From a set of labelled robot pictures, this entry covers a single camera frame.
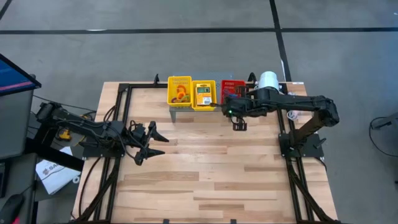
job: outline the computer monitor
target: computer monitor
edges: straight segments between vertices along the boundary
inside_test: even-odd
[[[41,83],[0,54],[0,96],[40,88]]]

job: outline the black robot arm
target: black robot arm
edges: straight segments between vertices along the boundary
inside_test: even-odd
[[[146,133],[143,124],[134,123],[127,129],[121,121],[94,122],[70,113],[60,104],[53,102],[42,103],[36,118],[37,121],[49,127],[68,128],[75,133],[90,137],[93,141],[80,144],[87,148],[94,148],[93,151],[97,152],[97,157],[118,157],[127,154],[139,166],[142,165],[144,159],[164,154],[163,151],[149,148],[151,138],[156,141],[169,141],[157,132],[154,121],[150,122],[148,133]],[[132,156],[128,153],[126,146],[138,147],[140,150]]]
[[[280,94],[275,88],[264,87],[242,94],[243,97],[227,96],[221,105],[223,114],[229,118],[236,117],[233,123],[235,131],[247,130],[244,117],[267,116],[276,109],[314,111],[313,118],[300,129],[290,133],[290,145],[296,146],[308,136],[324,126],[332,127],[339,122],[336,105],[333,100],[324,96],[292,96]]]

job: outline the wooden table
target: wooden table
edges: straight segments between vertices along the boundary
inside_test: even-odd
[[[118,85],[104,83],[96,121],[102,121],[114,105]],[[287,88],[306,95],[302,83],[287,83]],[[233,131],[220,112],[179,113],[177,122],[172,123],[166,92],[165,88],[133,89],[129,120],[146,126],[156,121],[158,132],[170,142],[152,141],[151,148],[166,154],[150,158],[142,166],[128,157],[122,159],[112,223],[162,223],[164,218],[174,223],[229,223],[231,219],[238,223],[295,223],[286,164],[277,140],[277,113],[246,118],[246,132]],[[296,127],[310,117],[310,113],[302,113]],[[136,149],[128,150],[135,154]],[[94,161],[85,162],[73,209],[76,217],[82,183]],[[103,161],[89,178],[83,209],[98,192]],[[304,158],[303,163],[310,193],[329,216],[337,218],[325,168],[312,158]],[[301,194],[299,197],[305,218]],[[107,202],[105,195],[101,218]]]

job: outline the white paper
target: white paper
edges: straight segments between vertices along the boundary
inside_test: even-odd
[[[64,147],[60,151],[72,155],[72,150],[69,146]],[[36,173],[50,195],[56,193],[74,177],[80,175],[79,171],[46,160],[36,164]]]

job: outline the gray floor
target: gray floor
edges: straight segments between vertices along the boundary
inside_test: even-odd
[[[398,1],[276,0],[281,26],[398,26]],[[13,0],[0,30],[273,27],[263,0]],[[283,34],[293,81],[336,101],[339,125],[322,129],[339,219],[396,223],[397,159],[368,138],[370,120],[398,111],[398,32]],[[161,80],[176,72],[275,71],[283,80],[275,34],[0,35],[0,52],[37,75],[35,94],[96,108],[104,81]],[[33,111],[40,101],[34,100]],[[398,154],[397,130],[373,132]],[[39,223],[65,222],[73,197],[39,205]]]

